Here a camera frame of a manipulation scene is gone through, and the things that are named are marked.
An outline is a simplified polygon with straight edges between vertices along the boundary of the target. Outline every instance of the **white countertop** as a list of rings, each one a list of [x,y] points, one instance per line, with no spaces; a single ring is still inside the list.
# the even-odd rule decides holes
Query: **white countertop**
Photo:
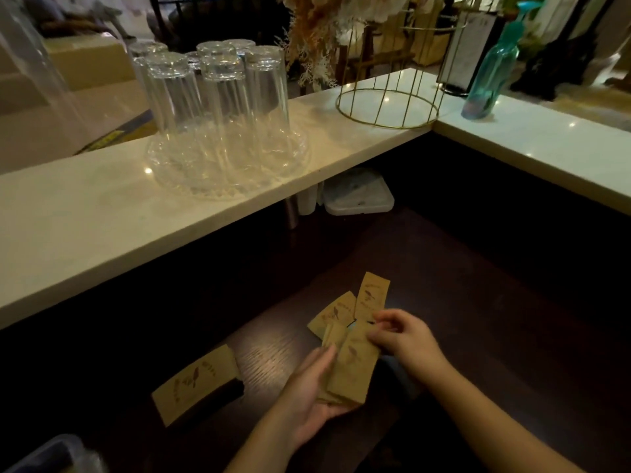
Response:
[[[406,70],[403,81],[412,75]],[[422,91],[434,87],[425,74]],[[359,124],[337,112],[337,94],[290,101],[291,118],[309,136],[309,166],[239,200],[199,200],[158,186],[145,173],[148,139],[0,176],[0,328],[430,130]],[[460,116],[462,103],[445,96],[433,128],[631,214],[631,134],[505,96],[493,118],[472,122]]]

